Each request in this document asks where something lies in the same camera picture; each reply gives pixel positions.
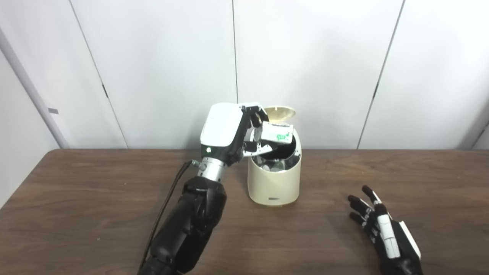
white door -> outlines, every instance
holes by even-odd
[[[235,0],[238,99],[286,105],[305,148],[356,149],[401,0]]]
[[[130,148],[196,148],[236,102],[232,1],[72,3]]]
[[[489,120],[489,2],[409,0],[360,149],[470,149]]]
[[[0,208],[50,150],[51,132],[0,51]]]
[[[127,148],[69,1],[0,1],[0,46],[63,147]]]

trash can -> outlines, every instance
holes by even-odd
[[[295,110],[285,106],[265,108],[271,123],[287,124]],[[254,141],[254,130],[250,141]],[[279,148],[249,158],[248,192],[250,198],[261,205],[281,206],[294,202],[299,197],[302,147],[296,129],[292,142]]]

white finger segment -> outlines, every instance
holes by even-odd
[[[391,219],[389,215],[381,215],[377,217],[378,226],[380,228],[380,236],[384,241],[385,251],[389,259],[399,258],[399,246],[392,229]]]

open lid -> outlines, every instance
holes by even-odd
[[[287,106],[270,106],[265,108],[270,122],[281,122],[292,118],[295,110]]]

panel seam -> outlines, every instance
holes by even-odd
[[[389,57],[389,52],[391,50],[392,42],[394,41],[394,37],[396,35],[396,31],[397,31],[397,28],[398,28],[398,25],[399,25],[399,20],[400,20],[400,17],[401,17],[402,10],[404,8],[404,3],[405,2],[406,2],[406,0],[402,0],[402,4],[400,6],[400,10],[399,10],[399,14],[398,14],[398,17],[397,17],[397,20],[396,20],[396,24],[394,25],[394,30],[392,32],[391,40],[389,41],[389,46],[387,47],[387,52],[385,53],[384,62],[382,63],[382,68],[380,69],[380,74],[378,76],[377,84],[375,85],[374,94],[372,95],[372,100],[370,101],[370,106],[368,108],[367,116],[365,117],[365,121],[363,123],[362,131],[360,133],[360,138],[358,139],[358,144],[356,145],[356,149],[357,150],[360,147],[360,143],[361,143],[362,137],[363,137],[363,132],[365,131],[365,126],[367,126],[367,121],[368,121],[368,118],[369,118],[369,115],[370,115],[370,111],[372,110],[372,105],[374,104],[374,99],[375,99],[375,96],[377,95],[378,86],[379,86],[380,80],[382,78],[382,74],[384,73],[385,64],[387,62],[387,58]]]

